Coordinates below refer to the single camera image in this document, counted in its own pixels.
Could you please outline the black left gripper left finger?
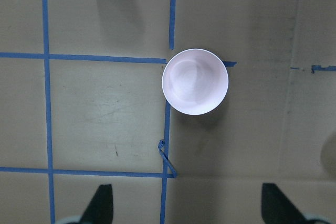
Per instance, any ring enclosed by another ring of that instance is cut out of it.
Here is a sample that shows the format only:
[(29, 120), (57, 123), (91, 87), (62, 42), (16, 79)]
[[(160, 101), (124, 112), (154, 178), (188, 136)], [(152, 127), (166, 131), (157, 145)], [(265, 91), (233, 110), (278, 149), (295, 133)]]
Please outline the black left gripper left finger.
[(100, 185), (88, 207), (80, 218), (80, 223), (113, 222), (113, 191), (111, 184)]

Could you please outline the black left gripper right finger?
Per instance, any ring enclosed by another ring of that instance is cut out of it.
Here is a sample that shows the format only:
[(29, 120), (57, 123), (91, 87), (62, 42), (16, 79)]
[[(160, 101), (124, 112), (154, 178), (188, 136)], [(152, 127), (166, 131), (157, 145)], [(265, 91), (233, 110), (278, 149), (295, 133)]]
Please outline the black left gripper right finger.
[(274, 183), (263, 183), (261, 217), (264, 223), (306, 223), (307, 218)]

